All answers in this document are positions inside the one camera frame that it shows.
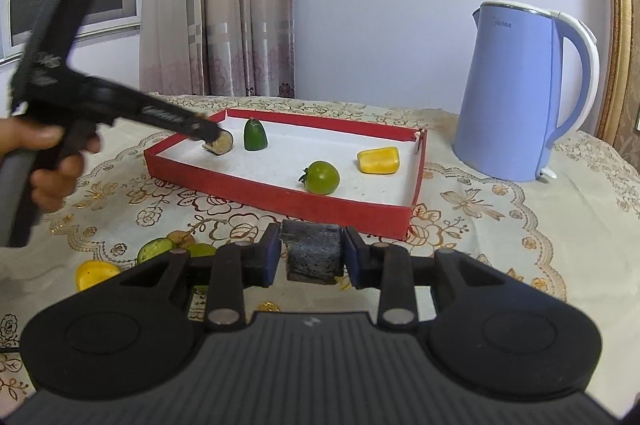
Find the kettle handle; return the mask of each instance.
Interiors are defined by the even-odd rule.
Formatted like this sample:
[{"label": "kettle handle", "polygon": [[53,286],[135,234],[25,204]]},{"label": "kettle handle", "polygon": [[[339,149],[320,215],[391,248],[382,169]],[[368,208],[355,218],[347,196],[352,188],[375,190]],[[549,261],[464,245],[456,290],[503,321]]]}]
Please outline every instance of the kettle handle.
[{"label": "kettle handle", "polygon": [[582,63],[582,85],[580,95],[574,111],[569,118],[555,129],[546,140],[546,146],[551,148],[554,141],[571,130],[577,129],[584,123],[598,92],[600,79],[600,57],[598,55],[597,39],[593,32],[582,21],[566,13],[553,12],[557,15],[556,28],[561,38],[569,39],[580,54]]}]

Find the midea logo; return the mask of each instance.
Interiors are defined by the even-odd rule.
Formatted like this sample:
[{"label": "midea logo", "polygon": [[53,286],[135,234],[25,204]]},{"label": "midea logo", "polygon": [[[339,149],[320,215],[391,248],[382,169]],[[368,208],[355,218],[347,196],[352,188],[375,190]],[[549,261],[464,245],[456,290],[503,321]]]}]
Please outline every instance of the midea logo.
[{"label": "midea logo", "polygon": [[170,112],[164,111],[162,109],[156,109],[155,107],[151,107],[150,105],[142,108],[142,114],[150,114],[151,116],[156,116],[166,121],[173,121],[174,123],[182,123],[184,121],[184,118],[182,116],[171,114]]},{"label": "midea logo", "polygon": [[494,17],[494,26],[503,26],[505,28],[510,28],[511,23],[500,20],[498,17]]}]

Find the black sponge block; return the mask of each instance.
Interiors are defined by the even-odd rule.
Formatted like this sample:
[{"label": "black sponge block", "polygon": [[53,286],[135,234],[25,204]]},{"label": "black sponge block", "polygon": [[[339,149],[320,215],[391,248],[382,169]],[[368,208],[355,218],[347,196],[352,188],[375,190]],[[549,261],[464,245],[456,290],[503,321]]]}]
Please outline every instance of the black sponge block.
[{"label": "black sponge block", "polygon": [[280,238],[287,247],[287,280],[335,284],[344,274],[342,228],[303,221],[282,222]]}]

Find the gold picture frame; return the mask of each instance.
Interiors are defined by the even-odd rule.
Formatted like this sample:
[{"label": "gold picture frame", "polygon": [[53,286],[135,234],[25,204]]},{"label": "gold picture frame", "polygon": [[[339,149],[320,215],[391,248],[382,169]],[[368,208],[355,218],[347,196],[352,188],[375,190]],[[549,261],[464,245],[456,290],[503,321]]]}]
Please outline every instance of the gold picture frame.
[{"label": "gold picture frame", "polygon": [[609,64],[596,137],[640,170],[640,0],[611,0]]},{"label": "gold picture frame", "polygon": [[596,128],[596,137],[615,145],[630,82],[634,0],[611,0],[609,68]]}]

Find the red tray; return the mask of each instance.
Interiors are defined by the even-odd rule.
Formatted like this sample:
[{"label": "red tray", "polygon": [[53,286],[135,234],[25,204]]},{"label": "red tray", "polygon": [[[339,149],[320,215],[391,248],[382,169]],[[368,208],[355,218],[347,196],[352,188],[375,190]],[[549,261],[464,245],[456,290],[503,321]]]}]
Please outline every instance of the red tray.
[{"label": "red tray", "polygon": [[[269,140],[265,150],[244,150],[242,130],[248,118],[264,125]],[[426,131],[243,109],[221,111],[209,119],[233,134],[231,152],[214,156],[202,142],[175,134],[145,150],[151,176],[306,221],[406,237],[420,194]],[[390,176],[359,172],[356,154],[384,146],[398,147],[400,170]],[[298,182],[303,169],[316,160],[328,161],[340,172],[340,185],[329,196],[306,192]]]}]

